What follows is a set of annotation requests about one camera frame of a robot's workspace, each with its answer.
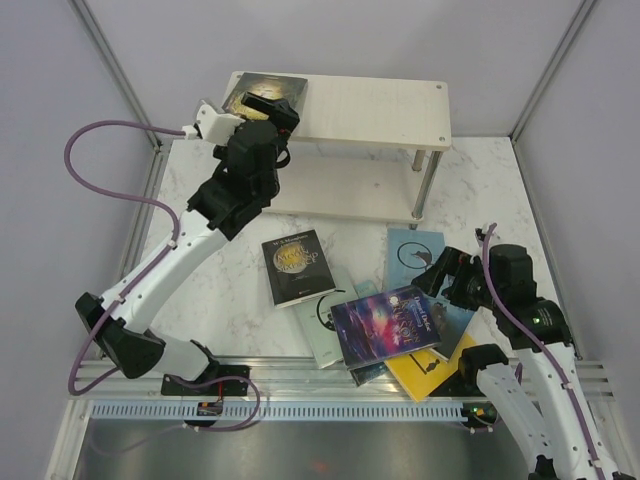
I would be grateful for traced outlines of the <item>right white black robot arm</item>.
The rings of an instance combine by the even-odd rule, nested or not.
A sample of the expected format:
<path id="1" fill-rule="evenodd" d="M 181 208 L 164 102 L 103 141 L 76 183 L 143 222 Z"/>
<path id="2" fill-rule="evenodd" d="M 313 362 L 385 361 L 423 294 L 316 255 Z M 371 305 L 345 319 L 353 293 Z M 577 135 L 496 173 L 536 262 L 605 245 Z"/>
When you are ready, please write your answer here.
<path id="1" fill-rule="evenodd" d="M 484 246 L 480 256 L 447 247 L 415 277 L 427 295 L 489 310 L 508 338 L 534 394 L 528 396 L 496 344 L 462 351 L 458 385 L 482 393 L 516 441 L 531 479 L 625 479 L 608 452 L 577 375 L 573 340 L 559 306 L 538 295 L 533 261 L 513 244 Z"/>

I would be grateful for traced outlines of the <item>purple Robinson Crusoe book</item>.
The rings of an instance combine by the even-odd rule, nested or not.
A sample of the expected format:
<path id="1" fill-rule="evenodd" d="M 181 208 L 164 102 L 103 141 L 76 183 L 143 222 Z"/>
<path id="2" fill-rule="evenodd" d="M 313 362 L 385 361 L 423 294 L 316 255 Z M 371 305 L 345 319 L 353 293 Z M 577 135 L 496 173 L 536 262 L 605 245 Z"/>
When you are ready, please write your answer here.
<path id="1" fill-rule="evenodd" d="M 335 305 L 331 316 L 350 370 L 441 343 L 430 299 L 413 285 Z"/>

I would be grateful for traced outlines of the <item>green yellow fantasy book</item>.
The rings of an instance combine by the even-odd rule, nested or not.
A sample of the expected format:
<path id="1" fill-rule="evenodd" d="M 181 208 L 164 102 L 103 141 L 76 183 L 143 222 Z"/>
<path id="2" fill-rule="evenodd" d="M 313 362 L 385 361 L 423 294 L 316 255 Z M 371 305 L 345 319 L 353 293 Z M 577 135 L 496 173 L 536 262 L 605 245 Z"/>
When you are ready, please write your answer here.
<path id="1" fill-rule="evenodd" d="M 228 89 L 222 109 L 226 113 L 251 120 L 264 120 L 267 116 L 242 103 L 246 92 L 268 100 L 284 99 L 297 110 L 303 102 L 308 80 L 304 77 L 276 75 L 256 72 L 235 73 Z"/>

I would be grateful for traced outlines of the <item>pale green G book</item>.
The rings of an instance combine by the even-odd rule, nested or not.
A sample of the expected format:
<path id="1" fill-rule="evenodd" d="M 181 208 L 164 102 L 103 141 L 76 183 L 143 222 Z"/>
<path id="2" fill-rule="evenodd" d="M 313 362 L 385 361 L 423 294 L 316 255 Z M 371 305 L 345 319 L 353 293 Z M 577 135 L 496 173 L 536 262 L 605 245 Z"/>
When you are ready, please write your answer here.
<path id="1" fill-rule="evenodd" d="M 336 283 L 334 292 L 294 306 L 296 318 L 320 369 L 343 360 L 331 308 L 358 298 L 345 267 L 336 267 L 332 274 Z"/>

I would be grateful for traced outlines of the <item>teal ocean cover book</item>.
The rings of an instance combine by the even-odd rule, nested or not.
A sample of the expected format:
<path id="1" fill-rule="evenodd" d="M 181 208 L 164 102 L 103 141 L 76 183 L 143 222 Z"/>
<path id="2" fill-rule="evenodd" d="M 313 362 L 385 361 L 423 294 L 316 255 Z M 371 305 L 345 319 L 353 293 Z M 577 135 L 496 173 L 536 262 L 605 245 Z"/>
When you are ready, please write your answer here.
<path id="1" fill-rule="evenodd" d="M 378 288 L 372 280 L 366 280 L 357 284 L 355 286 L 355 291 L 358 294 L 359 298 L 369 297 L 379 292 Z M 384 362 L 379 362 L 364 367 L 355 368 L 350 371 L 350 374 L 356 386 L 359 387 L 388 372 L 389 369 L 386 364 Z"/>

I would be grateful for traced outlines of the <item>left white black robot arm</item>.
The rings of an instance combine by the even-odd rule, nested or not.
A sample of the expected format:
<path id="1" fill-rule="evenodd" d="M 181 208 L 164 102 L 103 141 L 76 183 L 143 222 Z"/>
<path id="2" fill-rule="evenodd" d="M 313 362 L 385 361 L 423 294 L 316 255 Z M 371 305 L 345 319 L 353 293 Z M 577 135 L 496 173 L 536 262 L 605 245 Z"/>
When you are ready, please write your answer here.
<path id="1" fill-rule="evenodd" d="M 170 216 L 171 232 L 113 287 L 100 295 L 85 293 L 76 302 L 88 341 L 129 379 L 150 371 L 179 376 L 199 395 L 218 385 L 217 363 L 204 346 L 156 334 L 151 324 L 193 271 L 269 207 L 280 191 L 278 171 L 290 161 L 288 141 L 299 114 L 285 99 L 246 93 L 241 102 L 264 119 L 244 119 L 202 102 L 194 122 L 177 130 L 186 140 L 212 144 L 218 166 L 181 214 L 146 199 Z"/>

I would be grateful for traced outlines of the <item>black Moon and Sixpence book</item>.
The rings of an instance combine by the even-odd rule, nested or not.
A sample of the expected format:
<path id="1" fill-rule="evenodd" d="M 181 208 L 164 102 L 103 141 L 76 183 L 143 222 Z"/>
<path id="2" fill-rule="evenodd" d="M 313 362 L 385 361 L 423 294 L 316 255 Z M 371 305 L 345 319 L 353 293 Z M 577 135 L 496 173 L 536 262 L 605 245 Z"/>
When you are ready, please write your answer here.
<path id="1" fill-rule="evenodd" d="M 293 306 L 336 290 L 314 229 L 261 244 L 276 308 Z"/>

